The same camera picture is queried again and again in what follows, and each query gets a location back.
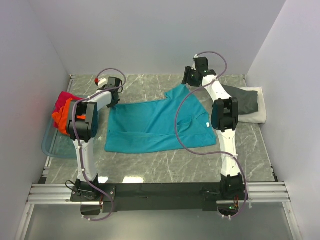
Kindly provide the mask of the teal t-shirt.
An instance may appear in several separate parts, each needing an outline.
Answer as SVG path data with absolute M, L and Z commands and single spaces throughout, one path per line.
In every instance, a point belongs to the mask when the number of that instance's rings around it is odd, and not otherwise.
M 106 152 L 145 154 L 217 143 L 209 113 L 180 84 L 164 99 L 117 104 L 109 112 Z

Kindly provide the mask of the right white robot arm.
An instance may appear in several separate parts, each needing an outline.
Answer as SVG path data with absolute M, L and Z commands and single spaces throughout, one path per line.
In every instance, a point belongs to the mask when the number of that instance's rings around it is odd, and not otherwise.
M 224 200 L 233 200 L 245 191 L 242 170 L 236 161 L 239 102 L 224 89 L 206 57 L 195 55 L 193 61 L 192 66 L 185 67 L 182 83 L 204 87 L 213 101 L 211 125 L 218 137 L 222 160 L 218 194 Z

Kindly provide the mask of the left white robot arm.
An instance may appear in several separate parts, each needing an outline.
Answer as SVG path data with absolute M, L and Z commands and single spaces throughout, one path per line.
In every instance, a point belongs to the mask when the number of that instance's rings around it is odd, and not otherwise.
M 75 147 L 78 174 L 72 196 L 94 201 L 102 195 L 94 164 L 94 140 L 99 128 L 99 111 L 120 101 L 123 81 L 117 77 L 95 79 L 97 91 L 82 100 L 71 100 L 65 130 Z

